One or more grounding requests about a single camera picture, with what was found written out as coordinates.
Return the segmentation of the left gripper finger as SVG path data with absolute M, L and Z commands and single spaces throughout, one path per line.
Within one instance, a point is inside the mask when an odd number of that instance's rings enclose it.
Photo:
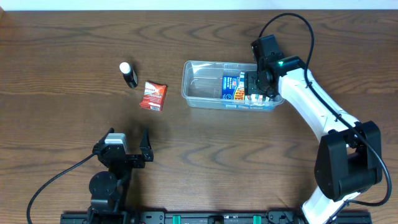
M 114 133 L 114 128 L 110 128 L 106 134 L 98 141 L 99 144 L 104 144 L 105 143 L 105 139 L 107 138 L 107 136 L 111 133 Z
M 152 162 L 154 160 L 154 153 L 150 145 L 149 132 L 146 129 L 144 130 L 139 148 L 145 162 Z

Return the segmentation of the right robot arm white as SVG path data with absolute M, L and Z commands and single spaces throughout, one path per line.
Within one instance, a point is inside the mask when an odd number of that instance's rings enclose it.
M 319 141 L 314 175 L 317 187 L 302 205 L 299 220 L 330 223 L 356 197 L 386 178 L 381 132 L 336 104 L 298 56 L 256 57 L 257 70 L 245 74 L 245 92 L 287 100 Z

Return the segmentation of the red orange sachet packet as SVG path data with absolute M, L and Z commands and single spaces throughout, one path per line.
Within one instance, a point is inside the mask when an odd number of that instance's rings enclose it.
M 162 111 L 166 92 L 167 85 L 146 82 L 144 87 L 144 96 L 142 101 L 139 103 L 140 108 Z

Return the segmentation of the white blue Panadol box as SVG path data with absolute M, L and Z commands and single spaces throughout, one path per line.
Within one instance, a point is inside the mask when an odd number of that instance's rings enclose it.
M 239 74 L 238 90 L 243 91 L 245 95 L 248 94 L 248 85 L 247 85 L 246 72 L 241 72 Z

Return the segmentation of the blue Kool Fever box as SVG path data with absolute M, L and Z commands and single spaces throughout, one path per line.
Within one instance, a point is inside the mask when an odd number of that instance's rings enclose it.
M 238 90 L 239 76 L 224 76 L 222 84 L 222 99 L 245 100 L 243 91 Z

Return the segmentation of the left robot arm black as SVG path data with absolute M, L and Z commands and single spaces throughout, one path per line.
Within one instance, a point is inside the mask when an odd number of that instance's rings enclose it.
M 140 154 L 128 154 L 126 135 L 115 133 L 113 128 L 94 145 L 93 154 L 108 169 L 95 174 L 90 180 L 91 208 L 94 211 L 115 214 L 124 208 L 132 170 L 143 169 L 146 162 L 154 160 L 147 130 L 139 149 Z

